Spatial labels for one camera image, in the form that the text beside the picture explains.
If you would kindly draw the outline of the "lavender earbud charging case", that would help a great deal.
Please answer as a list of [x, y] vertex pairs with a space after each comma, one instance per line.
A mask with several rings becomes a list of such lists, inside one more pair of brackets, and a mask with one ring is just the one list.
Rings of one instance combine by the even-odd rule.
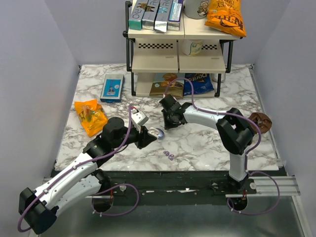
[[159, 128], [157, 128], [157, 131], [158, 131], [158, 139], [162, 140], [165, 136], [164, 132]]

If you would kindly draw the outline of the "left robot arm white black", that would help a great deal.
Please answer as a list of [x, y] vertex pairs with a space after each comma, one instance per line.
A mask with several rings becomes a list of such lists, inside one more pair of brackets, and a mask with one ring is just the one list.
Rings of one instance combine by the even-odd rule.
[[19, 196], [18, 231], [24, 232], [22, 221], [37, 235], [47, 231], [57, 217], [79, 200], [104, 195], [118, 188], [100, 169], [122, 147], [135, 144], [138, 149], [160, 139], [163, 134], [146, 128], [148, 118], [140, 112], [129, 116], [128, 126], [121, 118], [110, 118], [103, 131], [90, 141], [79, 156], [55, 177], [31, 190], [25, 188]]

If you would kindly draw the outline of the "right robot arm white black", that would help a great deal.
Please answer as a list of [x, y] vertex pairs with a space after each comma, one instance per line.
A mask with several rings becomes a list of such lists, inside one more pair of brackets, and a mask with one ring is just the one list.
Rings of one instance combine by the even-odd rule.
[[248, 178], [246, 162], [248, 146], [255, 135], [249, 119], [232, 108], [229, 111], [214, 111], [198, 108], [193, 103], [180, 104], [173, 96], [167, 95], [160, 102], [164, 128], [172, 129], [187, 123], [216, 129], [225, 149], [230, 155], [228, 190], [234, 194], [245, 188]]

